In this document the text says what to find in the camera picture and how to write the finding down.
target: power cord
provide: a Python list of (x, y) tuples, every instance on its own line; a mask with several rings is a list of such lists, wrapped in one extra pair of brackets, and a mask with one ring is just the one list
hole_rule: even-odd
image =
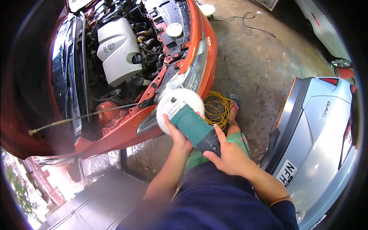
[[(209, 106), (211, 108), (214, 108), (215, 110), (217, 110), (218, 114), (214, 114), (214, 113), (211, 113), (211, 112), (208, 112), (207, 110), (205, 110), (205, 112), (209, 115), (212, 115), (212, 116), (216, 116), (215, 118), (212, 118), (212, 119), (208, 119), (206, 116), (205, 116), (205, 120), (208, 124), (210, 125), (214, 125), (214, 124), (217, 124), (222, 130), (226, 127), (226, 124), (230, 121), (229, 120), (229, 117), (230, 117), (230, 102), (233, 102), (233, 103), (236, 103), (236, 101), (234, 100), (231, 100), (229, 98), (226, 98), (222, 93), (220, 92), (217, 92), (217, 91), (209, 91), (208, 95), (206, 98), (208, 97), (216, 97), (218, 98), (219, 100), (212, 100), (212, 101), (209, 101), (207, 103), (205, 103), (205, 108), (206, 106)], [(215, 106), (213, 106), (212, 104), (213, 103), (219, 103), (222, 105), (222, 113), (218, 110), (218, 108), (216, 108)], [(241, 132), (241, 128), (237, 125), (237, 124), (234, 124), (232, 121), (230, 121), (233, 125), (237, 126), (239, 129), (240, 129), (240, 135), (241, 135), (241, 139), (244, 143), (244, 146), (245, 146), (245, 149), (248, 151), (248, 153), (250, 154), (250, 151), (244, 141), (245, 137), (243, 136), (243, 133)]]
[[(247, 15), (248, 15), (248, 14), (253, 14), (253, 17), (247, 18)], [(270, 33), (270, 32), (268, 32), (268, 31), (266, 31), (266, 30), (259, 29), (259, 28), (254, 28), (254, 27), (250, 27), (250, 26), (247, 26), (246, 24), (244, 24), (244, 19), (253, 19), (253, 18), (255, 18), (255, 14), (254, 14), (254, 13), (252, 13), (252, 12), (246, 12), (246, 13), (244, 14), (244, 16), (243, 16), (243, 17), (239, 17), (239, 16), (232, 16), (232, 17), (230, 17), (230, 18), (223, 19), (223, 20), (215, 20), (215, 19), (214, 19), (213, 21), (221, 22), (221, 21), (229, 20), (229, 19), (231, 19), (231, 18), (241, 18), (241, 19), (242, 19), (242, 20), (241, 20), (241, 23), (243, 24), (243, 26), (248, 27), (248, 28), (250, 28), (250, 29), (257, 29), (257, 30), (263, 31), (263, 32), (265, 32), (265, 33), (267, 33), (267, 34), (271, 35), (271, 36), (272, 36), (272, 37), (274, 37), (274, 38), (276, 37), (276, 35), (275, 35), (275, 34)]]

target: hood prop rod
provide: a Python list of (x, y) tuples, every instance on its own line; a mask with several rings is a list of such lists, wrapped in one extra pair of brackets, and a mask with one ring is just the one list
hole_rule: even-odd
[(111, 108), (111, 109), (106, 109), (106, 110), (103, 110), (103, 111), (98, 111), (98, 112), (86, 114), (86, 115), (83, 115), (83, 116), (80, 116), (80, 117), (69, 118), (69, 119), (57, 121), (57, 122), (54, 122), (54, 123), (51, 123), (51, 124), (42, 126), (41, 128), (35, 128), (34, 130), (28, 130), (28, 134), (30, 136), (32, 136), (33, 134), (37, 133), (38, 131), (44, 130), (46, 128), (50, 128), (50, 127), (53, 127), (53, 126), (65, 124), (65, 123), (68, 123), (68, 122), (71, 122), (71, 121), (74, 121), (74, 120), (77, 120), (77, 119), (89, 117), (89, 116), (96, 115), (96, 114), (103, 113), (103, 112), (107, 112), (107, 111), (110, 111), (110, 110), (121, 109), (121, 108), (125, 108), (125, 107), (136, 106), (136, 105), (138, 105), (138, 103), (129, 104), (129, 105), (123, 105), (123, 106), (119, 106), (119, 107), (115, 107), (115, 108)]

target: wet floor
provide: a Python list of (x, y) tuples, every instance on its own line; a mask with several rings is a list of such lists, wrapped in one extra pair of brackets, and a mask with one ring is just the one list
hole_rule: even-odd
[[(252, 12), (255, 18), (245, 19), (244, 24), (275, 35), (249, 29), (240, 18), (211, 21), (218, 43), (212, 90), (237, 95), (237, 122), (248, 140), (251, 158), (259, 163), (293, 79), (334, 76), (333, 69), (294, 1), (281, 0), (272, 13), (248, 0), (198, 2), (215, 6), (215, 20)], [(162, 168), (171, 147), (171, 138), (164, 135), (128, 148), (127, 167), (150, 180)]]

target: engine cover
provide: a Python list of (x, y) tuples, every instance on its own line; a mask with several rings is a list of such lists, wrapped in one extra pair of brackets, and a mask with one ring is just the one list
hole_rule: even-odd
[(107, 23), (97, 33), (100, 43), (97, 56), (103, 62), (109, 85), (116, 87), (142, 70), (142, 64), (132, 62), (133, 56), (139, 53), (139, 48), (126, 18)]

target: tree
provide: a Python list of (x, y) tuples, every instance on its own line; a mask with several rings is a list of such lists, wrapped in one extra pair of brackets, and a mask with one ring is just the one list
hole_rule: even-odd
[(34, 209), (37, 209), (39, 205), (35, 202), (29, 201), (26, 181), (23, 178), (16, 177), (9, 167), (6, 167), (5, 173), (9, 182), (12, 183), (14, 186), (16, 199), (18, 200), (19, 206), (21, 207), (23, 212), (27, 215), (36, 217)]

